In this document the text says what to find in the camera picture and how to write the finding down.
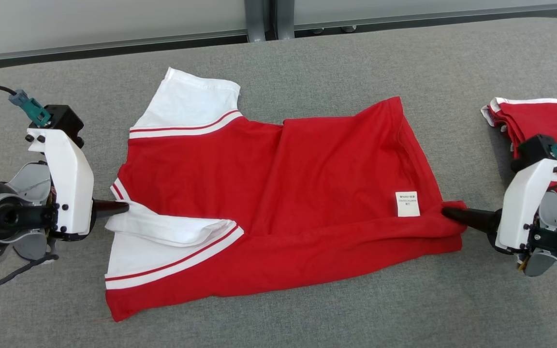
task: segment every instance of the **care label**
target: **care label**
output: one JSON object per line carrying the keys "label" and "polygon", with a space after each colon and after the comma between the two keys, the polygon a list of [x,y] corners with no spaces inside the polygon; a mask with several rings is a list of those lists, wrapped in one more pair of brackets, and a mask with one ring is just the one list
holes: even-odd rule
{"label": "care label", "polygon": [[396,195],[396,216],[420,216],[418,209],[418,194],[416,191],[395,192]]}

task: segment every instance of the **folded red clothing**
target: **folded red clothing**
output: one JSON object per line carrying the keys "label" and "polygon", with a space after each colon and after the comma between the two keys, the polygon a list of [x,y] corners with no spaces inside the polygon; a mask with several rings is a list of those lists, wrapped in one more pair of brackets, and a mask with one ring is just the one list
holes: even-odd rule
{"label": "folded red clothing", "polygon": [[515,158],[517,146],[536,134],[545,134],[557,141],[557,99],[512,101],[498,97],[484,106],[481,113],[490,126],[506,126],[502,129],[513,142]]}

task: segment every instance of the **t-shirt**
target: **t-shirt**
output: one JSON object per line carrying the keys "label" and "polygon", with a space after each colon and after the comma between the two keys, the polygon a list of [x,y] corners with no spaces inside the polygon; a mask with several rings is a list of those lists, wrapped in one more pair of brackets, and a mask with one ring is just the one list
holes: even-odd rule
{"label": "t-shirt", "polygon": [[461,248],[398,97],[355,116],[249,121],[239,85],[169,69],[111,187],[106,299],[146,308],[365,275]]}
{"label": "t-shirt", "polygon": [[493,98],[481,112],[490,126],[506,126],[504,133],[513,142],[515,158],[517,146],[537,134],[551,136],[557,141],[557,99],[512,101]]}

